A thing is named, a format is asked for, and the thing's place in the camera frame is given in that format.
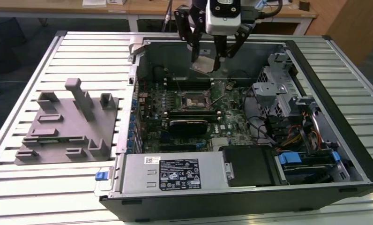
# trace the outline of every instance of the power supply label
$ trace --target power supply label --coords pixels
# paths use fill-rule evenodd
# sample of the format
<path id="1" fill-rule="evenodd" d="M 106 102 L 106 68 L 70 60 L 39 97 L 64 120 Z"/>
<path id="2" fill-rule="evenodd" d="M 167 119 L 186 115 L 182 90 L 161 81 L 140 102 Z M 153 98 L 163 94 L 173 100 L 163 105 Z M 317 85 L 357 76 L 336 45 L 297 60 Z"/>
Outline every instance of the power supply label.
<path id="1" fill-rule="evenodd" d="M 198 159 L 161 160 L 159 188 L 162 191 L 201 189 Z"/>

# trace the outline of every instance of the motherboard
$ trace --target motherboard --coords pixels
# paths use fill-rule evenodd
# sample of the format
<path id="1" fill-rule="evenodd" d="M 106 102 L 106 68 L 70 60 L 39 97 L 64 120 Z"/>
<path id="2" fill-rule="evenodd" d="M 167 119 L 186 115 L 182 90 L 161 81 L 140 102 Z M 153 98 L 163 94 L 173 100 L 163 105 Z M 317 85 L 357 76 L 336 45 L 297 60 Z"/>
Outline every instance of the motherboard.
<path id="1" fill-rule="evenodd" d="M 177 82 L 140 82 L 143 153 L 217 151 L 225 145 L 253 144 L 241 109 L 246 87 L 211 81 L 191 87 Z"/>

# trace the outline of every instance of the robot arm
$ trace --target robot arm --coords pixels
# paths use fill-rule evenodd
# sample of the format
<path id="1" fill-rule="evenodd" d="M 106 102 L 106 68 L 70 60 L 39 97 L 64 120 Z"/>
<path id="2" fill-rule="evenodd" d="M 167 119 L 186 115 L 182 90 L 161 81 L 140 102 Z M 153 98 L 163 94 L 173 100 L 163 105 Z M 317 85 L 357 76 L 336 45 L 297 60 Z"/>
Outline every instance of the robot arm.
<path id="1" fill-rule="evenodd" d="M 217 57 L 213 71 L 221 67 L 225 59 L 233 58 L 246 41 L 257 19 L 277 15 L 282 8 L 271 13 L 261 12 L 267 0 L 193 0 L 191 6 L 182 5 L 175 11 L 178 34 L 193 48 L 191 62 L 199 58 L 199 41 L 202 34 L 214 36 Z M 234 35 L 235 43 L 227 46 L 226 38 Z"/>

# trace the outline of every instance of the desk leg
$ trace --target desk leg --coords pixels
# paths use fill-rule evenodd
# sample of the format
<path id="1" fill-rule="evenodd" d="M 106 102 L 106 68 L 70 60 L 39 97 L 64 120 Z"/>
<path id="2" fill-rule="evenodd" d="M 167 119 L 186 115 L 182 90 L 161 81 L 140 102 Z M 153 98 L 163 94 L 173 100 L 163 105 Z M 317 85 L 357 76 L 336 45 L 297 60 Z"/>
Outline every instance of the desk leg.
<path id="1" fill-rule="evenodd" d="M 307 28 L 310 26 L 313 18 L 302 18 L 301 23 L 294 30 L 294 35 L 305 35 Z"/>
<path id="2" fill-rule="evenodd" d="M 130 31 L 138 32 L 138 15 L 128 15 L 128 25 L 130 25 Z"/>

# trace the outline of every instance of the slatted metal table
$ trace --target slatted metal table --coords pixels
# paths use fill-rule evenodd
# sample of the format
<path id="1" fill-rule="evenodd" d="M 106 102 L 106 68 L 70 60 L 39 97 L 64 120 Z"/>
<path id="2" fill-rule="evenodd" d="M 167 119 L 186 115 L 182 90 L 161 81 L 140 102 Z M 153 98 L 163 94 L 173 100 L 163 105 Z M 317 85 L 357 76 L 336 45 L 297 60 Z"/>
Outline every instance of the slatted metal table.
<path id="1" fill-rule="evenodd" d="M 128 45 L 135 37 L 174 38 L 177 34 L 63 32 L 54 38 L 0 130 L 0 224 L 123 224 L 98 202 L 99 190 L 106 187 L 96 187 L 95 173 L 107 170 L 114 161 L 16 166 L 14 160 L 39 109 L 35 100 L 42 91 L 54 90 L 59 98 L 70 98 L 64 81 L 78 77 L 83 81 L 82 89 L 88 90 L 91 97 L 99 97 L 103 92 L 124 97 L 131 67 Z M 255 35 L 251 38 L 295 41 L 373 157 L 373 86 L 334 42 L 311 36 Z M 301 76 L 299 81 L 310 95 Z M 123 102 L 119 102 L 112 148 L 122 129 Z M 159 221 L 154 224 L 243 225 L 258 222 L 283 225 L 373 224 L 373 194 L 344 199 L 315 211 Z"/>

